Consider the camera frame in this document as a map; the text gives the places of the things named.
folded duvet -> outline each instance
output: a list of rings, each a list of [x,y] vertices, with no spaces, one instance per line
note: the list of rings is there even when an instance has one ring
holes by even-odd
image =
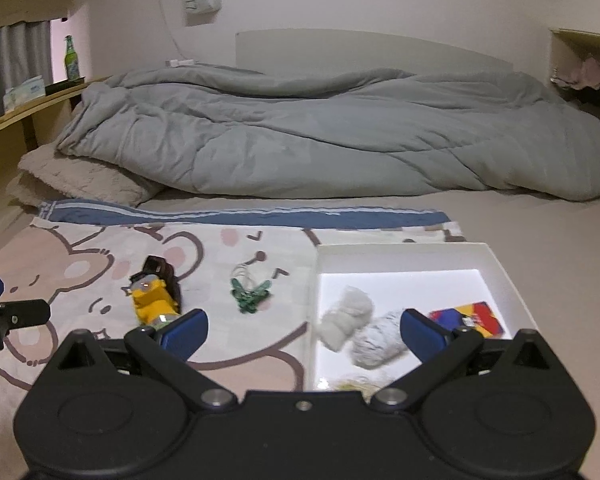
[[[600,122],[521,73],[293,78],[198,65],[111,77],[82,99],[60,151],[190,192],[600,195]]]

pillow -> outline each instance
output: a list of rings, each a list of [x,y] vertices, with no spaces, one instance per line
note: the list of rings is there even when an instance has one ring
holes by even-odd
[[[55,143],[26,153],[7,191],[21,202],[38,206],[64,197],[103,200],[135,207],[164,189],[162,184],[113,164],[56,152]]]

white headboard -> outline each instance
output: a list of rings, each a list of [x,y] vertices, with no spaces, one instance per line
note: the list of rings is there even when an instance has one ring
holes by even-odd
[[[464,48],[355,30],[248,30],[236,34],[235,43],[239,68],[272,75],[337,74],[369,68],[400,68],[416,74],[510,72],[513,68],[507,61]]]

mattress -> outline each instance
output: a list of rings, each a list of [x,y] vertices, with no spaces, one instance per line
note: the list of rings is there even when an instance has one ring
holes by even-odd
[[[436,208],[459,222],[469,241],[488,243],[596,413],[598,432],[583,472],[600,480],[600,199],[576,203],[533,194],[455,190],[418,197],[261,200],[199,198],[170,190],[141,208],[292,205]]]

cardboard box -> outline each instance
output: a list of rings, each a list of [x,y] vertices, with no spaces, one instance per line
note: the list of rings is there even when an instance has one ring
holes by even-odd
[[[487,244],[359,244],[318,247],[316,309],[313,326],[355,286],[374,303],[374,317],[415,308],[423,314],[486,301],[511,338],[521,328],[537,328],[516,287]],[[329,390],[339,381],[365,378],[387,384],[420,361],[407,352],[375,370],[355,366],[351,341],[340,352],[330,351],[312,331],[313,350],[307,390]]]

